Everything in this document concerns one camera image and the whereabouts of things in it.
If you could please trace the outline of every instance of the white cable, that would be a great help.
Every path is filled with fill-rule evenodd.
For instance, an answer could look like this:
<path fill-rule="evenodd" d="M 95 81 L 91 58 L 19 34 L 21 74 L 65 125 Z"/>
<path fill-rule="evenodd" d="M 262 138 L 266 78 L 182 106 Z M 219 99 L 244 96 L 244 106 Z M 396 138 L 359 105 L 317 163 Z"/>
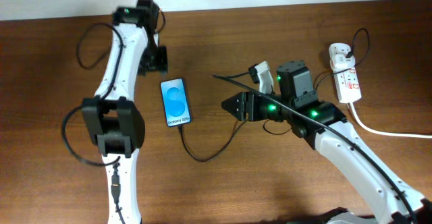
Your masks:
<path fill-rule="evenodd" d="M 356 109 L 354 108 L 354 103 L 348 103 L 347 104 L 348 108 L 351 109 L 352 115 L 354 116 L 354 118 L 356 119 L 357 123 L 365 130 L 374 133 L 374 134 L 380 134 L 383 136 L 397 136 L 397 137 L 413 137 L 413 138 L 424 138 L 424 139 L 432 139 L 432 136 L 428 136 L 428 135 L 421 135 L 421 134 L 402 134 L 402 133 L 390 133 L 390 132 L 380 132 L 378 130 L 373 130 L 367 126 L 364 125 L 364 123 L 362 123 L 360 121 L 360 119 L 358 118 Z"/>

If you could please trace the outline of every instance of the black wire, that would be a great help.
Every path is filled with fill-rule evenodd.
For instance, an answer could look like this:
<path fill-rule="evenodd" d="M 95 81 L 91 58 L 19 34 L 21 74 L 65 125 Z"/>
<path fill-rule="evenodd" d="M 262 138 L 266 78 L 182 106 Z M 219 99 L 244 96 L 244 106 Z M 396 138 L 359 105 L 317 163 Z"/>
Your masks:
<path fill-rule="evenodd" d="M 162 15 L 163 23 L 162 23 L 162 27 L 161 27 L 160 29 L 158 29 L 158 30 L 155 31 L 155 34 L 159 34 L 159 33 L 161 33 L 162 30 L 163 30 L 164 27 L 165 27 L 165 24 L 167 23 L 167 20 L 165 19 L 165 14 L 163 13 L 162 10 L 160 10 L 160 12 L 161 12 L 161 15 Z"/>
<path fill-rule="evenodd" d="M 126 224 L 126 223 L 124 222 L 123 215 L 121 214 L 121 213 L 122 213 L 122 209 L 120 208 L 119 204 L 115 204 L 115 211 L 116 211 L 117 213 L 119 213 L 119 218 L 120 218 L 121 223 L 122 223 L 122 224 Z"/>
<path fill-rule="evenodd" d="M 184 150 L 186 150 L 186 152 L 189 154 L 189 156 L 190 157 L 192 157 L 195 161 L 198 161 L 198 162 L 200 162 L 200 163 L 205 163 L 205 162 L 208 162 L 208 161 L 210 161 L 210 160 L 213 160 L 215 157 L 217 157 L 217 156 L 219 156 L 229 145 L 230 145 L 230 143 L 231 143 L 231 141 L 234 139 L 234 136 L 236 136 L 236 134 L 237 134 L 237 132 L 238 132 L 238 130 L 246 123 L 247 121 L 245 121 L 245 122 L 243 122 L 243 123 L 241 123 L 238 127 L 237 127 L 237 129 L 232 133 L 232 135 L 231 135 L 231 138 L 228 140 L 228 142 L 224 145 L 224 146 L 222 146 L 222 148 L 220 149 L 220 150 L 218 150 L 215 154 L 213 154 L 213 155 L 211 155 L 210 157 L 208 157 L 208 158 L 205 158 L 205 159 L 199 159 L 199 158 L 197 158 L 196 156 L 194 156 L 190 151 L 189 151 L 189 148 L 186 146 L 186 143 L 185 143 L 185 139 L 184 139 L 184 135 L 183 135 L 183 126 L 182 125 L 179 125 L 178 126 L 178 131 L 179 131 L 179 133 L 180 133 L 180 137 L 182 138 L 182 143 L 183 143 L 183 147 L 184 147 Z"/>
<path fill-rule="evenodd" d="M 248 75 L 249 74 L 249 72 L 243 72 L 243 73 L 240 73 L 240 74 L 237 74 L 237 75 L 234 75 L 234 76 L 227 76 L 227 78 L 239 78 L 240 76 L 245 76 L 245 75 Z"/>
<path fill-rule="evenodd" d="M 337 137 L 341 138 L 344 142 L 346 142 L 348 145 L 350 145 L 354 150 L 357 150 L 358 153 L 360 153 L 360 155 L 362 155 L 374 168 L 376 168 L 376 170 L 385 178 L 385 180 L 389 183 L 389 185 L 396 191 L 396 193 L 398 194 L 400 200 L 404 203 L 404 205 L 406 207 L 406 210 L 410 213 L 412 222 L 414 224 L 418 223 L 417 222 L 417 217 L 414 214 L 414 211 L 412 211 L 412 208 L 411 208 L 410 204 L 408 203 L 408 201 L 406 200 L 405 195 L 400 191 L 400 189 L 393 182 L 393 180 L 389 177 L 389 175 L 368 154 L 366 154 L 360 147 L 358 147 L 357 144 L 353 143 L 351 140 L 349 140 L 343 134 L 341 134 L 337 130 L 335 130 L 335 129 L 333 129 L 333 128 L 331 128 L 331 127 L 329 127 L 329 126 L 327 126 L 327 125 L 325 125 L 323 123 L 315 121 L 314 119 L 311 119 L 311 118 L 309 118 L 309 117 L 307 117 L 307 116 L 305 116 L 305 115 L 303 115 L 303 114 L 301 114 L 301 113 L 299 113 L 299 112 L 291 109 L 290 107 L 288 107 L 288 106 L 284 105 L 283 103 L 275 100 L 274 98 L 272 98 L 272 97 L 270 97 L 270 96 L 268 96 L 268 95 L 266 95 L 266 94 L 264 94 L 262 92 L 259 92 L 258 90 L 255 90 L 255 89 L 253 89 L 253 88 L 251 88 L 251 87 L 249 87 L 247 85 L 239 83 L 239 82 L 237 82 L 235 80 L 232 80 L 230 78 L 226 78 L 225 76 L 213 75 L 213 77 L 217 78 L 217 79 L 220 79 L 220 80 L 224 80 L 224 81 L 229 82 L 229 83 L 232 83 L 232 84 L 234 84 L 236 86 L 239 86 L 241 88 L 247 89 L 247 90 L 249 90 L 249 91 L 251 91 L 251 92 L 253 92 L 253 93 L 255 93 L 255 94 L 257 94 L 257 95 L 259 95 L 259 96 L 261 96 L 261 97 L 263 97 L 263 98 L 265 98 L 265 99 L 267 99 L 267 100 L 269 100 L 269 101 L 271 101 L 271 102 L 273 102 L 273 103 L 281 106 L 281 107 L 283 107 L 284 109 L 287 109 L 293 115 L 295 115 L 295 116 L 297 116 L 297 117 L 299 117 L 299 118 L 301 118 L 301 119 L 303 119 L 305 121 L 313 123 L 313 124 L 315 124 L 315 125 L 317 125 L 319 127 L 322 127 L 324 129 L 328 130 L 329 132 L 335 134 Z"/>
<path fill-rule="evenodd" d="M 356 67 L 356 66 L 358 66 L 358 65 L 360 65 L 366 58 L 367 58 L 367 56 L 369 55 L 369 51 L 371 50 L 371 38 L 369 37 L 369 32 L 367 31 L 367 29 L 366 28 L 360 28 L 359 30 L 357 30 L 357 32 L 354 34 L 354 36 L 352 37 L 352 49 L 351 49 L 351 51 L 346 55 L 346 58 L 351 58 L 351 56 L 353 56 L 354 55 L 354 49 L 355 49 L 355 45 L 356 45 L 356 38 L 357 38 L 357 34 L 359 33 L 359 32 L 361 32 L 361 31 L 364 31 L 365 33 L 366 33 L 366 37 L 367 37 L 367 52 L 366 52 L 366 54 L 364 55 L 364 57 L 358 62 L 358 63 L 356 63 L 355 65 L 354 65 L 354 67 Z M 342 70 L 342 71 L 340 71 L 340 72 L 334 72 L 334 73 L 330 73 L 330 74 L 328 74 L 328 75 L 326 75 L 325 77 L 323 77 L 321 80 L 319 80 L 319 82 L 317 83 L 317 85 L 315 86 L 315 90 L 317 90 L 318 89 L 318 86 L 322 83 L 322 81 L 324 81 L 325 79 L 327 79 L 327 78 L 329 78 L 330 76 L 334 76 L 334 75 L 337 75 L 337 74 L 339 74 L 339 73 L 343 73 L 343 72 L 346 72 L 346 71 L 348 71 L 350 68 L 348 68 L 348 69 L 344 69 L 344 70 Z"/>
<path fill-rule="evenodd" d="M 117 56 L 117 61 L 115 62 L 115 68 L 114 68 L 114 73 L 113 73 L 113 77 L 111 79 L 111 82 L 109 83 L 109 87 L 107 92 L 100 98 L 100 101 L 105 100 L 105 98 L 109 95 L 109 93 L 113 90 L 114 84 L 115 84 L 115 78 L 117 77 L 117 72 L 119 69 L 119 65 L 120 65 L 120 59 L 122 58 L 122 53 L 123 53 L 123 39 L 122 36 L 120 35 L 120 33 L 117 31 L 117 29 L 114 28 L 114 26 L 112 26 L 111 24 L 106 24 L 106 23 L 96 23 L 93 24 L 92 26 L 88 27 L 86 32 L 84 33 L 84 35 L 81 37 L 80 41 L 78 42 L 78 45 L 82 44 L 82 40 L 84 38 L 86 38 L 86 35 L 96 26 L 106 26 L 110 29 L 112 29 L 112 31 L 117 35 L 119 41 L 120 41 L 120 46 L 119 46 L 119 55 Z M 82 62 L 80 60 L 80 54 L 79 54 L 79 47 L 77 46 L 77 50 L 76 50 L 76 56 L 78 59 L 78 63 L 80 64 L 81 67 L 88 69 L 91 67 L 94 67 L 95 64 L 91 65 L 90 67 L 85 67 L 82 65 Z M 66 125 L 68 124 L 67 122 L 69 121 L 70 117 L 73 116 L 78 110 L 81 110 L 83 108 L 82 105 L 77 106 L 76 108 L 72 109 L 69 113 L 67 113 L 67 115 L 63 118 L 63 123 L 61 124 L 61 137 L 63 138 L 63 142 L 67 148 L 67 150 L 69 151 L 70 154 L 72 154 L 77 160 L 79 160 L 81 163 L 85 163 L 87 165 L 92 165 L 92 166 L 96 166 L 96 167 L 106 167 L 112 164 L 116 164 L 119 160 L 120 157 L 118 157 L 116 160 L 110 162 L 110 163 L 98 163 L 98 162 L 94 162 L 94 161 L 90 161 L 87 160 L 83 157 L 81 157 L 78 153 L 76 153 L 72 147 L 70 146 L 70 143 L 67 139 L 66 136 Z"/>
<path fill-rule="evenodd" d="M 263 129 L 264 129 L 267 133 L 269 133 L 269 134 L 272 134 L 272 135 L 275 135 L 275 136 L 280 136 L 280 135 L 283 135 L 283 134 L 287 134 L 287 133 L 291 130 L 291 128 L 289 128 L 287 131 L 282 132 L 282 133 L 273 133 L 273 132 L 269 131 L 269 130 L 265 127 L 265 124 L 266 124 L 268 121 L 270 121 L 270 119 L 268 119 L 268 120 L 266 120 L 266 121 L 264 122 L 264 124 L 263 124 Z"/>

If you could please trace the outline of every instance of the cable connector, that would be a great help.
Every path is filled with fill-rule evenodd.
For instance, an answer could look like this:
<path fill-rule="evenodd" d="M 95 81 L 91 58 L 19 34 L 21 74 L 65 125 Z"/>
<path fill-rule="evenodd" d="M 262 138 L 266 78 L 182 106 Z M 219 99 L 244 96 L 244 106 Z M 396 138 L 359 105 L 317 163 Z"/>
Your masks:
<path fill-rule="evenodd" d="M 111 176 L 111 196 L 114 199 L 114 203 L 119 203 L 119 197 L 120 197 L 120 176 L 118 175 L 118 167 L 119 164 L 114 164 L 114 173 Z"/>

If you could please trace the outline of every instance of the wooden table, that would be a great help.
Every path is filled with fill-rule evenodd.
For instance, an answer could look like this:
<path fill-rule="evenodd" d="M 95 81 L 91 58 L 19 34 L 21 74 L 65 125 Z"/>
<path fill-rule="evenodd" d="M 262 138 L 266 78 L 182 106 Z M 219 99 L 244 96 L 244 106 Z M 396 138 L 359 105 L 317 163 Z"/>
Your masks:
<path fill-rule="evenodd" d="M 369 58 L 358 67 L 360 118 L 379 130 L 431 133 L 431 7 L 432 0 L 399 0 L 167 13 L 161 43 L 168 49 L 168 76 L 188 84 L 190 147 L 200 157 L 210 155 L 235 122 L 220 104 L 241 89 L 212 74 L 237 74 L 264 60 L 274 73 L 284 62 L 303 59 L 315 78 L 329 69 L 329 44 L 350 43 L 360 27 L 368 28 L 372 42 Z M 105 172 L 68 154 L 60 124 L 93 96 L 105 70 L 104 63 L 91 71 L 78 66 L 77 40 L 89 24 L 109 21 L 0 22 L 0 223 L 106 223 Z M 104 29 L 91 35 L 83 59 L 93 61 L 110 37 Z M 365 48 L 359 35 L 358 53 Z M 371 214 L 328 160 L 293 134 L 269 135 L 262 122 L 247 123 L 216 160 L 193 161 L 177 129 L 166 126 L 162 80 L 153 73 L 136 82 L 135 102 L 147 126 L 137 166 L 143 223 L 256 223 L 339 206 Z M 253 85 L 249 78 L 240 81 Z M 332 80 L 320 87 L 319 98 L 335 103 L 354 123 Z M 354 126 L 396 174 L 432 198 L 430 140 L 378 136 Z M 80 115 L 67 130 L 78 152 L 100 160 Z"/>

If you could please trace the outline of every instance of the smartphone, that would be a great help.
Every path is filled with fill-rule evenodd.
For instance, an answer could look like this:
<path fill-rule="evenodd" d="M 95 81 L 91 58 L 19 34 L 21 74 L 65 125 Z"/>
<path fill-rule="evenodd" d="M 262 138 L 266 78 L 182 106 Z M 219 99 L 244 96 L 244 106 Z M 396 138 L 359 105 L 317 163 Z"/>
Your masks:
<path fill-rule="evenodd" d="M 163 107 L 169 127 L 192 121 L 183 79 L 178 78 L 161 82 Z"/>

